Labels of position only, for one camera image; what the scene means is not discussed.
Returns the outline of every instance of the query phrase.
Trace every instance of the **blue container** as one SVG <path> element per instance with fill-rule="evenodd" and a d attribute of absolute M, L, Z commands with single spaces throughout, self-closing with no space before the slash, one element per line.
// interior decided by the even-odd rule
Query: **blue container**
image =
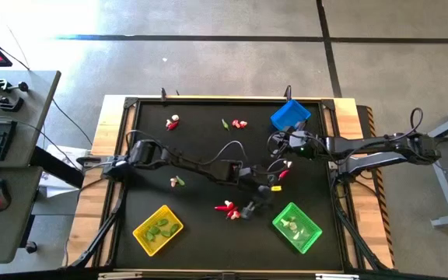
<path fill-rule="evenodd" d="M 295 126 L 310 117 L 310 112 L 295 100 L 290 100 L 271 116 L 272 124 L 282 130 L 285 126 Z"/>

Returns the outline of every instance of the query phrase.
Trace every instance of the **green container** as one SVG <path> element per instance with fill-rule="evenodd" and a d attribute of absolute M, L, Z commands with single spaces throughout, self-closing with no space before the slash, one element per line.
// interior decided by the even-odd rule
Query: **green container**
<path fill-rule="evenodd" d="M 272 224 L 302 254 L 306 253 L 323 233 L 293 202 L 279 213 Z"/>

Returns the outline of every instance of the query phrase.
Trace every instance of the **yellow tray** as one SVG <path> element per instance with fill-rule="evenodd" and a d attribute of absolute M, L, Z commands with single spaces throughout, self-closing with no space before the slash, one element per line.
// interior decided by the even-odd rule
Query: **yellow tray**
<path fill-rule="evenodd" d="M 172 234 L 170 237 L 164 237 L 161 233 L 155 235 L 154 241 L 148 241 L 146 238 L 146 232 L 150 227 L 156 226 L 156 223 L 161 219 L 167 219 L 168 223 L 164 226 L 157 226 L 160 230 L 170 230 L 173 224 L 178 224 L 179 229 Z M 173 239 L 176 234 L 178 234 L 184 225 L 180 220 L 170 211 L 167 205 L 163 205 L 160 209 L 156 210 L 153 215 L 147 218 L 141 225 L 139 225 L 133 232 L 132 235 L 136 238 L 139 244 L 145 249 L 146 253 L 152 257 L 156 252 L 158 252 L 169 240 Z"/>

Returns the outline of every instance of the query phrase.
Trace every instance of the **red toy pepper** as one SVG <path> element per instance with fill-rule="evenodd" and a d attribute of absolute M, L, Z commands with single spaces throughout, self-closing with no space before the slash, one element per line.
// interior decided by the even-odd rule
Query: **red toy pepper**
<path fill-rule="evenodd" d="M 174 130 L 174 128 L 176 128 L 178 124 L 179 121 L 174 121 L 172 124 L 169 124 L 169 126 L 167 126 L 167 130 L 168 131 Z"/>
<path fill-rule="evenodd" d="M 281 174 L 279 174 L 279 179 L 284 178 L 286 176 L 286 174 L 288 174 L 288 173 L 289 173 L 289 170 L 285 170 L 285 171 L 281 172 Z"/>

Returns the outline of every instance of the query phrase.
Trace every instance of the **gray floor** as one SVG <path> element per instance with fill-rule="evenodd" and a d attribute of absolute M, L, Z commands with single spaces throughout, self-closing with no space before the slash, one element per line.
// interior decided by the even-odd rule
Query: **gray floor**
<path fill-rule="evenodd" d="M 2 1 L 0 44 L 32 69 L 63 73 L 55 99 L 94 136 L 105 94 L 170 93 L 273 96 L 287 84 L 293 96 L 333 96 L 322 43 L 56 41 L 58 34 L 321 36 L 314 0 L 255 1 Z M 324 0 L 333 37 L 448 38 L 448 0 Z M 371 106 L 380 134 L 409 129 L 414 107 L 427 132 L 448 114 L 448 44 L 333 44 L 343 97 Z M 52 108 L 47 134 L 59 145 L 89 148 Z M 444 146 L 443 165 L 448 163 Z M 383 170 L 394 254 L 399 270 L 448 276 L 448 215 L 430 166 Z M 41 201 L 42 212 L 69 214 L 73 196 Z M 42 251 L 19 251 L 0 273 L 56 268 L 71 216 L 42 216 L 31 237 Z M 48 225 L 59 225 L 51 228 Z"/>

